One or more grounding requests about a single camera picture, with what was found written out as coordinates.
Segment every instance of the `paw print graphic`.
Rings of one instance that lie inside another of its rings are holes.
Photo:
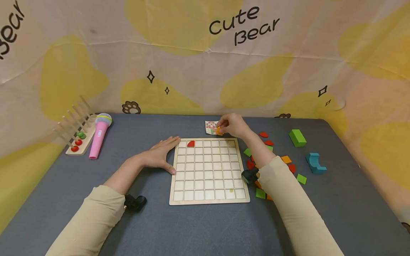
[[[141,109],[135,101],[126,101],[123,105],[123,112],[126,114],[141,114]]]

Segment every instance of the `red bead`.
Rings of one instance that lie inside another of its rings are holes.
[[[77,152],[78,150],[79,150],[78,146],[74,146],[74,147],[71,148],[71,151],[73,151],[73,152]]]

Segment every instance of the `teal arch block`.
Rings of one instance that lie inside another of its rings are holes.
[[[306,161],[314,174],[323,174],[327,171],[326,167],[319,164],[319,156],[320,155],[318,153],[309,153],[306,156]]]

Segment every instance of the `red wooden piece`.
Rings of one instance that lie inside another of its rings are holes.
[[[290,170],[292,173],[295,173],[295,172],[296,172],[296,166],[295,166],[294,164],[290,164],[290,165],[288,165],[288,167],[289,167],[289,170]]]
[[[271,142],[270,140],[267,140],[267,141],[265,141],[265,145],[273,146],[273,142]]]
[[[259,136],[261,136],[262,138],[267,138],[267,137],[268,137],[268,134],[267,134],[266,132],[261,132],[261,133],[259,134]]]
[[[248,162],[246,163],[246,165],[248,166],[248,170],[252,170],[255,167],[255,164],[252,163],[250,160],[248,160]]]

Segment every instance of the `green rectangular block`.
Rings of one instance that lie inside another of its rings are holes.
[[[306,144],[305,137],[299,129],[293,129],[289,133],[289,137],[295,147],[303,147]]]
[[[260,188],[256,188],[256,197],[266,199],[266,193]]]

